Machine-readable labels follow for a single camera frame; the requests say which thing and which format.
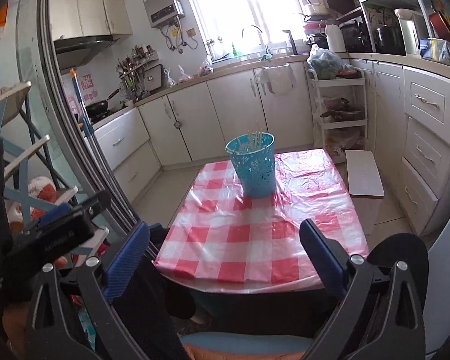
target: range hood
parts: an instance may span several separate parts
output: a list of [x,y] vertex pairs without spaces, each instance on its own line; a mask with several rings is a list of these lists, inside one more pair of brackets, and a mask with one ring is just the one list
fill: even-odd
[[60,73],[89,63],[99,52],[115,42],[112,35],[82,36],[53,42]]

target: silver screw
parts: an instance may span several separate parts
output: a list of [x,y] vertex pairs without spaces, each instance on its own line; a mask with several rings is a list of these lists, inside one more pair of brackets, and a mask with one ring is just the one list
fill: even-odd
[[360,266],[365,261],[362,256],[359,254],[354,254],[352,257],[350,257],[351,262],[355,264],[356,266]]
[[408,265],[405,261],[399,261],[397,262],[397,268],[401,271],[406,271],[408,269]]
[[51,270],[53,270],[53,264],[48,263],[42,267],[42,271],[44,271],[46,274]]
[[87,261],[85,261],[85,264],[87,266],[92,267],[92,266],[96,266],[99,262],[100,262],[100,260],[98,258],[90,257],[90,258],[87,258]]

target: white stool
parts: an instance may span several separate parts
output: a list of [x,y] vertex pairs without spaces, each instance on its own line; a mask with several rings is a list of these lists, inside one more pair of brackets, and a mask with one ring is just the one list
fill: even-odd
[[348,193],[366,235],[373,227],[385,196],[373,153],[366,150],[346,150]]

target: checkered tablecloth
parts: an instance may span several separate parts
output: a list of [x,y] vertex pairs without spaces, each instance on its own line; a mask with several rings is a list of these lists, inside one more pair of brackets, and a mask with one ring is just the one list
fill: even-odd
[[312,218],[349,254],[368,255],[352,200],[323,150],[275,156],[276,192],[243,196],[230,161],[198,174],[155,265],[171,280],[205,292],[264,293],[321,285],[300,244],[300,223]]

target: curtain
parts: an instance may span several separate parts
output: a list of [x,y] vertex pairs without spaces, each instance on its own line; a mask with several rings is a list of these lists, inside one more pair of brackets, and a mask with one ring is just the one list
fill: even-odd
[[291,30],[295,39],[304,37],[300,0],[193,0],[193,4],[205,40],[215,42],[216,57],[231,53],[232,43],[239,54],[261,52],[266,44],[285,47],[288,35],[282,30]]

